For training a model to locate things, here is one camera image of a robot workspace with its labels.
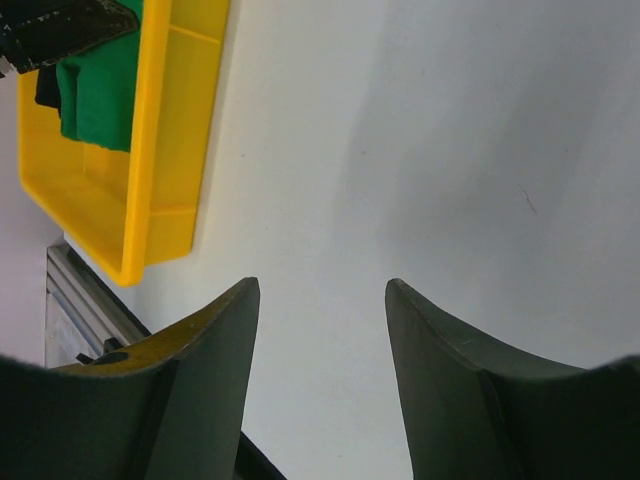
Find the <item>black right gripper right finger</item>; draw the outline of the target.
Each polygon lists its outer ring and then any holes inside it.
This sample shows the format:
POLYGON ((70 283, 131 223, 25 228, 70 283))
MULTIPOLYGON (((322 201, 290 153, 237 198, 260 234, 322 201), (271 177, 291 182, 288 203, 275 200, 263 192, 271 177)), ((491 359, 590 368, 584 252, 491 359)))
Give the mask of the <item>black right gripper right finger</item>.
POLYGON ((399 279, 385 308, 417 479, 635 479, 639 359, 591 369, 510 346, 399 279))

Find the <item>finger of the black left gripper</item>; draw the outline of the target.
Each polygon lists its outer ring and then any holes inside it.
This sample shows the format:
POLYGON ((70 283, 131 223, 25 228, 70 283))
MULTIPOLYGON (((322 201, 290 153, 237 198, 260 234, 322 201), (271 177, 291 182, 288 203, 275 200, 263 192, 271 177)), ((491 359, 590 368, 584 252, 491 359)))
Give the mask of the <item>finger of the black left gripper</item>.
POLYGON ((55 65, 139 25, 136 13, 117 1, 3 1, 1 72, 55 65))

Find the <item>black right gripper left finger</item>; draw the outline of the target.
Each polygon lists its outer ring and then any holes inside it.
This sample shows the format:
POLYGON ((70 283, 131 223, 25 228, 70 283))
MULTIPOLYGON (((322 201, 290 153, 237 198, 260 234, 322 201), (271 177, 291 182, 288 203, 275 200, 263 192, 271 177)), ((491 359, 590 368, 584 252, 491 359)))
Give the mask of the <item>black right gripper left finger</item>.
POLYGON ((5 479, 229 479, 260 289, 240 280, 201 310, 86 364, 1 361, 5 479))

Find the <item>green t-shirt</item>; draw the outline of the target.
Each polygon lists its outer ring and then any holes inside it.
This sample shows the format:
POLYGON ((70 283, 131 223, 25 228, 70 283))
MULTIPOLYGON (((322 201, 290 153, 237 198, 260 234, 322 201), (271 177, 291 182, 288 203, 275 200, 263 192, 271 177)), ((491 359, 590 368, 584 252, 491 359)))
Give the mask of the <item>green t-shirt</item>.
POLYGON ((130 150, 139 43, 136 31, 56 66, 64 137, 130 150))

